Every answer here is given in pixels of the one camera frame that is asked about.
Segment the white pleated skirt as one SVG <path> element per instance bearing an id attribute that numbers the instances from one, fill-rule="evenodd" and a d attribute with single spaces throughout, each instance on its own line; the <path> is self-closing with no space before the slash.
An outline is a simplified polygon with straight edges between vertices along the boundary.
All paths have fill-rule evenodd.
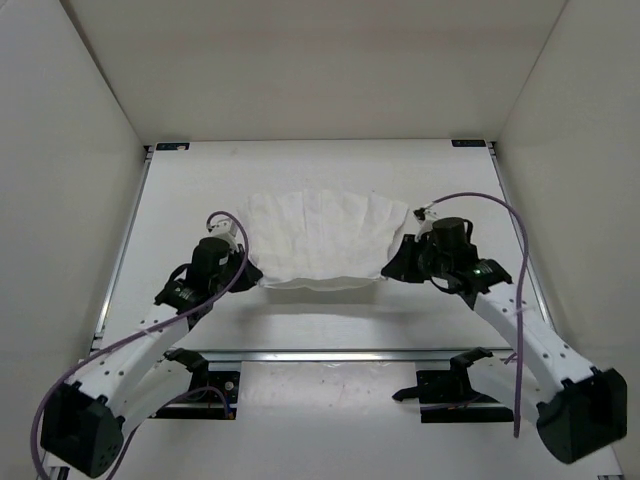
<path id="1" fill-rule="evenodd" d="M 239 208 L 249 260 L 271 289 L 356 289 L 382 279 L 409 207 L 375 193 L 254 194 Z"/>

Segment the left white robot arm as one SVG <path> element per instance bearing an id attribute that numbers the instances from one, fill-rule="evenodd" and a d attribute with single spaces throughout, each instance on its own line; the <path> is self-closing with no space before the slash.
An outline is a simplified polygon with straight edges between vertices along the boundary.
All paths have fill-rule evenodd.
<path id="1" fill-rule="evenodd" d="M 134 333 L 95 352 L 52 387 L 36 417 L 40 446 L 91 479 L 108 476 L 142 422 L 178 398 L 213 391 L 207 360 L 177 344 L 214 302 L 253 288 L 260 277 L 245 245 L 201 239 Z"/>

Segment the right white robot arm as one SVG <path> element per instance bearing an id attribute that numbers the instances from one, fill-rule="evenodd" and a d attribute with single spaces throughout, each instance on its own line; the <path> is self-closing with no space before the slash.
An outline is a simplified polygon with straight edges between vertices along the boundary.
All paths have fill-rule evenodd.
<path id="1" fill-rule="evenodd" d="M 397 391 L 397 402 L 467 401 L 484 395 L 536 427 L 553 457 L 574 463 L 627 435 L 627 384 L 615 369 L 601 370 L 573 350 L 528 309 L 509 273 L 482 259 L 472 242 L 472 222 L 415 213 L 420 229 L 406 235 L 384 276 L 404 283 L 431 282 L 460 297 L 513 348 L 500 360 L 487 348 L 464 351 L 447 372 Z"/>

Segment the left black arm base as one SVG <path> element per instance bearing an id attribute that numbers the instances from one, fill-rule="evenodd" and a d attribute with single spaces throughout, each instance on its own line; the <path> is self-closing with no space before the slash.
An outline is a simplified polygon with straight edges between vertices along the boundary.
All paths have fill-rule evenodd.
<path id="1" fill-rule="evenodd" d="M 189 374 L 189 384 L 178 399 L 159 409 L 154 418 L 236 419 L 241 380 L 239 363 L 216 363 L 196 351 L 183 348 L 167 351 L 163 361 L 172 367 L 181 365 Z"/>

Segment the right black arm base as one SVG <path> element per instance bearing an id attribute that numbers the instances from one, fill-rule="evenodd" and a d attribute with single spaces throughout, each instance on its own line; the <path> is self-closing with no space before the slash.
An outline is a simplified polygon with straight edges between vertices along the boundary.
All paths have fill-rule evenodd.
<path id="1" fill-rule="evenodd" d="M 496 357 L 477 347 L 452 357 L 448 370 L 419 370 L 416 385 L 398 390 L 392 399 L 398 403 L 417 400 L 423 424 L 512 422 L 510 409 L 471 386 L 467 370 L 484 359 Z"/>

